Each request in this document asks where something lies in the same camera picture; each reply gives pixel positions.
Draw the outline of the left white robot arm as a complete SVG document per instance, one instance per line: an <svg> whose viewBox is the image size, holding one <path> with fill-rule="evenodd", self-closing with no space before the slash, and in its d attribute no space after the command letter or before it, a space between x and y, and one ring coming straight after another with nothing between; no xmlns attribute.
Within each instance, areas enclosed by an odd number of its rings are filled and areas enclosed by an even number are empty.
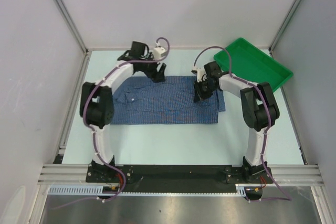
<svg viewBox="0 0 336 224"><path fill-rule="evenodd" d="M169 52L170 43L164 37L156 39L153 49L145 43L133 41L131 48L117 58L115 66L101 80L82 85L80 116L91 131L92 164L100 165L97 174L103 181L110 182L116 175L114 153L107 132L115 112L113 94L136 72L144 73L154 83L165 81L166 64L163 60Z"/></svg>

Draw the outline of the blue checkered long sleeve shirt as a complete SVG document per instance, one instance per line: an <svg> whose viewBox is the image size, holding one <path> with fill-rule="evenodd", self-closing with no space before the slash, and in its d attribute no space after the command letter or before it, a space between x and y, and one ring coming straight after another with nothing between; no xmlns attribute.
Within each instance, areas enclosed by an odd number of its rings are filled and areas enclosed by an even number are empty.
<svg viewBox="0 0 336 224"><path fill-rule="evenodd" d="M226 110L224 94L217 90L194 102L194 76L168 76L154 83L147 77L130 77L113 94L114 125L216 124Z"/></svg>

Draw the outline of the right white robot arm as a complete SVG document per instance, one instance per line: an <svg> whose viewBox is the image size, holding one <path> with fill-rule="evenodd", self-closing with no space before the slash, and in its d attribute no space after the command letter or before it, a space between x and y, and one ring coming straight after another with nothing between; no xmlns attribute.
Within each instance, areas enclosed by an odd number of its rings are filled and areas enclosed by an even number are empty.
<svg viewBox="0 0 336 224"><path fill-rule="evenodd" d="M222 71L214 61L202 68L193 66L191 72L196 75L195 103L210 98L217 90L240 98L249 135L247 151L238 174L245 181L254 183L262 174L269 173L266 161L267 138L270 128L280 116L270 84L249 82L230 71Z"/></svg>

